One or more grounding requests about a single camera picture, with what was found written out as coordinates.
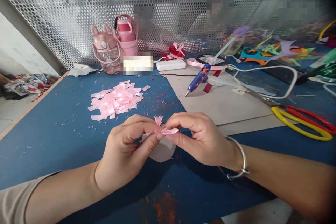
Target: fingernail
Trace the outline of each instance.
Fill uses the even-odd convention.
[[[157,136],[156,136],[156,138],[158,139],[158,140],[161,140],[162,138],[164,138],[165,136],[162,134],[162,133],[159,133]]]

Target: floor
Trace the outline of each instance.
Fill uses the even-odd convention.
[[[0,97],[0,134],[27,109],[34,105],[36,95],[29,95],[19,101],[5,100]],[[225,224],[312,224],[314,222],[303,218],[281,199],[260,204],[258,206],[222,217]]]
[[[36,95],[31,94],[21,100],[5,100],[0,97],[0,134],[7,129],[20,115],[27,109],[33,106],[32,100],[35,100]]]

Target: sleeve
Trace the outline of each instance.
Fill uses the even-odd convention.
[[[25,224],[25,211],[32,192],[43,179],[56,173],[58,172],[0,191],[0,223]]]

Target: cardboard sheet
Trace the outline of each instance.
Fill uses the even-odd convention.
[[[197,74],[198,71],[187,67],[185,69],[161,71],[172,74]],[[240,95],[234,93],[231,86],[213,86],[209,93],[203,92],[206,83],[199,87],[187,97],[184,97],[187,88],[194,76],[166,75],[178,99],[187,112],[203,112],[215,122],[216,125],[229,124],[244,121],[252,118],[268,116],[273,114],[270,108],[263,102],[249,94]],[[221,73],[220,77],[234,82],[233,77],[228,73]]]
[[[142,135],[143,142],[151,133],[145,133]],[[155,149],[151,152],[149,157],[156,162],[162,163],[172,158],[176,145],[166,138],[160,140]]]
[[[223,135],[231,136],[246,132],[266,130],[269,128],[276,128],[285,126],[275,115],[266,115],[263,117],[253,118],[245,121],[234,122],[230,124],[220,125],[218,129]]]

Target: black cable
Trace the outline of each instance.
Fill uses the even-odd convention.
[[[159,74],[159,73],[150,73],[150,74],[138,74],[138,75],[129,75],[129,76],[144,76],[144,75],[157,75],[157,76],[164,76],[164,75],[175,75],[175,76],[196,76],[196,75],[179,75],[179,74],[176,74],[176,73],[164,73],[164,74]]]
[[[159,75],[159,76],[164,76],[164,75],[176,75],[176,76],[196,76],[196,75],[178,75],[175,73],[164,73],[164,74],[159,74],[159,73],[150,73],[150,74],[140,74],[139,76],[143,76],[143,75]]]

